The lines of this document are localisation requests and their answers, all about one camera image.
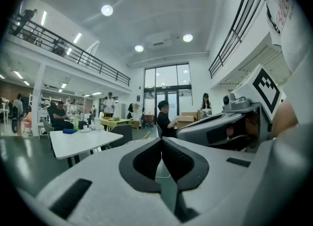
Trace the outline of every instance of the man in black shirt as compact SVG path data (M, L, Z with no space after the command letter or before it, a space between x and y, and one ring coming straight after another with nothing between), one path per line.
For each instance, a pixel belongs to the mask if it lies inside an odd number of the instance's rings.
M34 17L36 12L37 12L37 9L34 9L34 10L26 9L24 11L23 16L20 19L20 25L17 26L13 35L17 36L20 33L20 31L24 28L25 24Z
M56 109L53 109L53 119L54 119L54 127L63 129L73 129L74 125L70 122L67 122L68 118L66 117L65 110L63 108L63 102L60 101Z
M178 117L176 116L173 121L168 119L169 104L167 101L160 101L157 107L160 110L160 113L157 116L156 123L162 129L162 136L177 138L174 126Z

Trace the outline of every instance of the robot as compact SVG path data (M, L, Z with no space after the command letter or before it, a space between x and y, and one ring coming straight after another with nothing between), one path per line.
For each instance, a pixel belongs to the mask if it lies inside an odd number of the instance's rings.
M223 111L181 128L181 140L222 149L256 151L261 142L270 139L272 119L280 103L281 91L268 72L258 65L234 91L223 98ZM257 113L258 138L245 133L248 113ZM226 135L226 126L237 125L234 136Z

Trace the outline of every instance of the white pillar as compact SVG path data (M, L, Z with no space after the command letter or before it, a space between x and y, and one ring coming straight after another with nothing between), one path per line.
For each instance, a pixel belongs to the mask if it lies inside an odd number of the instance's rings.
M38 110L39 110L39 105L40 105L40 95L41 95L41 88L43 85L43 78L44 78L44 72L45 72L45 64L41 63L38 73L37 73L37 78L33 90L33 101L32 101L32 118L31 118L31 123L32 123L32 129L33 129L33 136L38 136L38 123L39 117L38 117Z

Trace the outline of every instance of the desk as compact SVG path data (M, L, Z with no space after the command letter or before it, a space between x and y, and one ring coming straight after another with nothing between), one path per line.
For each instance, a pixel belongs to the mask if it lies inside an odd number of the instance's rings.
M3 120L4 120L4 123L9 123L9 109L0 109L0 112L3 112Z
M78 155L80 153L92 151L93 149L123 138L122 135L104 130L86 133L77 131L70 135L64 134L63 131L51 131L50 137L56 159L67 158L69 167L72 166L72 156L74 156L75 162L79 163Z
M118 125L125 125L125 124L132 124L132 120L130 119L120 119L119 121L110 121L107 119L100 119L102 125L107 125L110 129L113 129L114 127Z

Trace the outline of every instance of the gray chair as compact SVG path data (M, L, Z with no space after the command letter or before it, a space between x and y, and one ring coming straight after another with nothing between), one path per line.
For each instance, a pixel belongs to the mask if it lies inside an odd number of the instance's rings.
M51 127L44 118L41 118L40 121L44 124L45 131L47 132L49 138L49 133L54 131L54 128Z
M108 146L110 149L116 148L119 146L124 145L125 143L132 141L133 139L133 129L130 124L127 125L118 125L114 127L112 130L110 130L111 133L123 135L123 138L116 140L114 142L111 142Z
M162 136L162 129L160 128L160 126L158 124L156 124L156 127L157 127L158 136L161 137Z

